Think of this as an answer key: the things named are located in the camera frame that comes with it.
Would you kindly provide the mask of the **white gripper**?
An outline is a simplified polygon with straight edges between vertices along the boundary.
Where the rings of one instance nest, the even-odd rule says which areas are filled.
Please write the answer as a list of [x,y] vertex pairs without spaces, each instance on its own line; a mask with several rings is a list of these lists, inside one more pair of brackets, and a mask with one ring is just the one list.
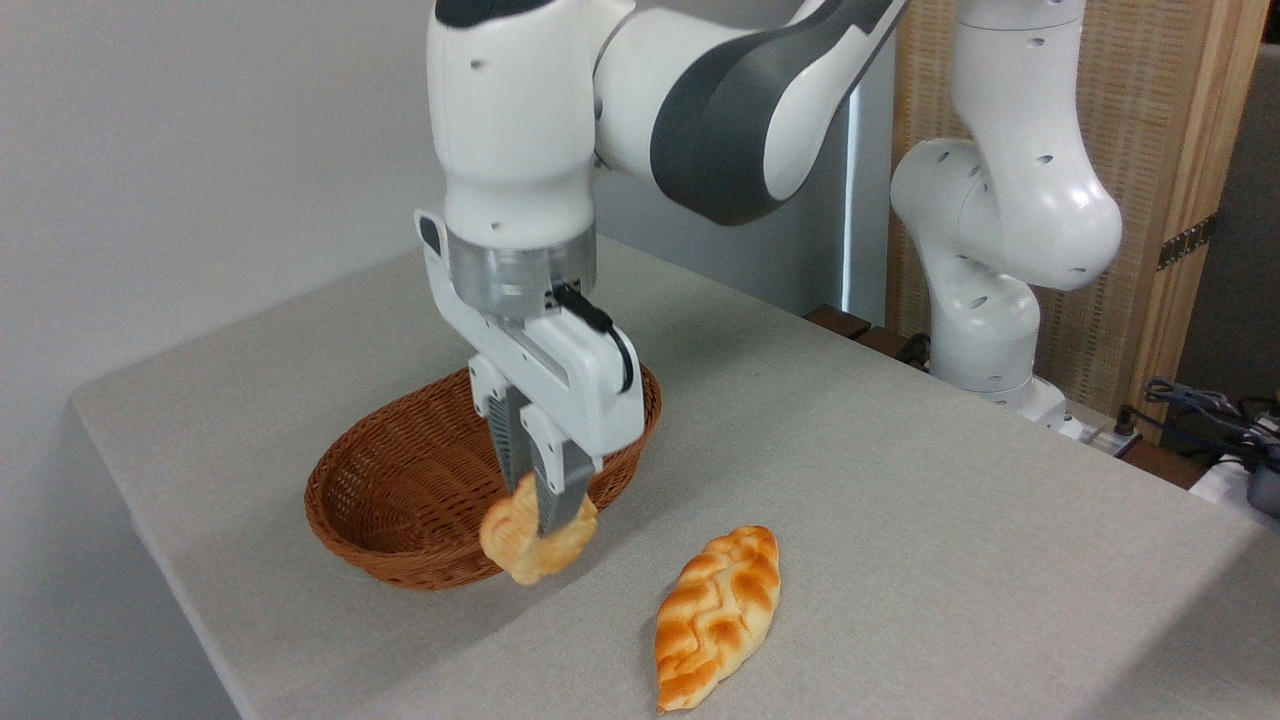
[[477,352],[468,360],[472,401],[489,427],[506,488],[515,493],[534,470],[538,534],[552,536],[577,516],[603,469],[600,457],[643,436],[643,380],[635,377],[623,389],[617,343],[572,313],[516,324],[468,306],[445,263],[456,243],[425,211],[415,220],[435,305]]

